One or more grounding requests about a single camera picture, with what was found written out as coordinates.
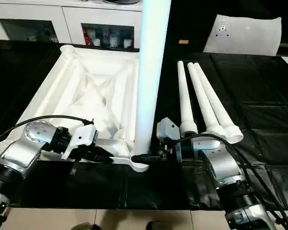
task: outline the glass cabinet door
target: glass cabinet door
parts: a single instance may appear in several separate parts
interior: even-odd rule
[[[0,40],[71,43],[62,7],[0,4]]]
[[[58,43],[58,37],[51,21],[0,19],[10,40]]]
[[[104,49],[133,50],[134,27],[81,23],[85,44]]]
[[[140,48],[141,11],[63,7],[73,44],[117,51]]]

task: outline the black plastic sheet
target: black plastic sheet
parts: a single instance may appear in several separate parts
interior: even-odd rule
[[[15,124],[60,55],[53,44],[0,41],[0,133]],[[177,61],[199,62],[217,95],[244,134],[237,144],[277,199],[288,209],[288,65],[280,57],[165,53],[155,114],[180,124]],[[205,131],[187,74],[193,117]],[[154,135],[152,145],[157,145]],[[13,207],[220,210],[201,161],[150,167],[40,161],[22,183]],[[274,208],[249,170],[255,190]]]

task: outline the tiled floor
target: tiled floor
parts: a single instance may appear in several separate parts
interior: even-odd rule
[[[11,209],[1,230],[70,230],[91,222],[102,230],[145,230],[148,222],[159,220],[172,230],[229,230],[222,211],[140,211],[83,209]]]

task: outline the red bottle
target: red bottle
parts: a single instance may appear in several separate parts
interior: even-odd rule
[[[83,28],[83,34],[84,34],[84,40],[85,40],[85,44],[87,46],[91,46],[92,45],[92,41],[90,39],[90,37],[87,34],[87,30]]]

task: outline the white pipe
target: white pipe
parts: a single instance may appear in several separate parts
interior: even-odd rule
[[[132,155],[149,150],[171,0],[144,0]]]
[[[191,102],[183,62],[179,61],[177,63],[177,66],[178,66],[180,115],[181,115],[181,125],[179,130],[180,135],[184,138],[188,133],[196,134],[197,126],[193,120],[193,113],[191,109]]]
[[[201,81],[196,73],[193,63],[188,63],[188,69],[196,93],[196,97],[200,105],[201,112],[203,114],[207,132],[216,133],[222,136],[224,134],[224,130],[217,121],[216,115],[213,112],[213,109],[210,105]]]
[[[228,113],[226,112],[224,106],[222,105],[219,97],[212,88],[210,82],[208,81],[206,75],[204,74],[201,66],[198,63],[194,64],[194,68],[199,75],[199,79],[204,87],[204,90],[207,94],[209,102],[213,108],[214,113],[220,123],[220,125],[225,130],[226,140],[230,144],[237,143],[243,139],[243,134],[241,133],[238,126],[234,125]]]

